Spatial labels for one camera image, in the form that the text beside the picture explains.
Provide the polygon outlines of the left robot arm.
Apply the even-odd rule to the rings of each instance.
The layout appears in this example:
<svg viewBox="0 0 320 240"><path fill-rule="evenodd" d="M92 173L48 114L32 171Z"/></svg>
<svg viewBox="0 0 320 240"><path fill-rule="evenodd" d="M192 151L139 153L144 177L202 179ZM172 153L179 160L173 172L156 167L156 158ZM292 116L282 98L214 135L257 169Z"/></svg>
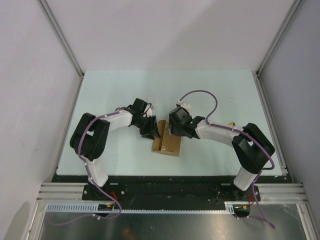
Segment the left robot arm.
<svg viewBox="0 0 320 240"><path fill-rule="evenodd" d="M142 138L160 138L153 105L136 98L133 104L118 107L115 111L100 116L84 113L79 120L69 145L83 161L88 180L95 185L93 194L100 200L110 196L111 188L105 184L109 176L100 159L105 150L109 132L135 126Z"/></svg>

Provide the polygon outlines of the brown cardboard express box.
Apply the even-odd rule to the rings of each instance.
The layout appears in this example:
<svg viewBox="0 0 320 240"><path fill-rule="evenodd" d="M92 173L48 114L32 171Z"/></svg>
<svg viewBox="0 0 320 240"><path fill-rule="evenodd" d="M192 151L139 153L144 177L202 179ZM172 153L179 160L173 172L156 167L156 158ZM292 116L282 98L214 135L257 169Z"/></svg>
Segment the brown cardboard express box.
<svg viewBox="0 0 320 240"><path fill-rule="evenodd" d="M160 120L157 123L160 138L153 141L152 152L171 157L179 157L182 137L170 135L170 125L168 120Z"/></svg>

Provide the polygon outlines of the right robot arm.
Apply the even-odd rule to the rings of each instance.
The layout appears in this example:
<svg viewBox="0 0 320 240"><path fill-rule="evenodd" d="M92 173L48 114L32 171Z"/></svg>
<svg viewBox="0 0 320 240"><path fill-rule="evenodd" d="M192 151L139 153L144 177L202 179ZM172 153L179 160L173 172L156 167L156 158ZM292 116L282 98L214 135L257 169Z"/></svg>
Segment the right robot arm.
<svg viewBox="0 0 320 240"><path fill-rule="evenodd" d="M240 169L230 185L229 195L242 201L249 194L249 187L263 171L273 170L272 155L275 148L257 125L230 126L210 123L202 116L192 117L178 105L169 114L170 133L187 138L205 139L225 144L234 149Z"/></svg>

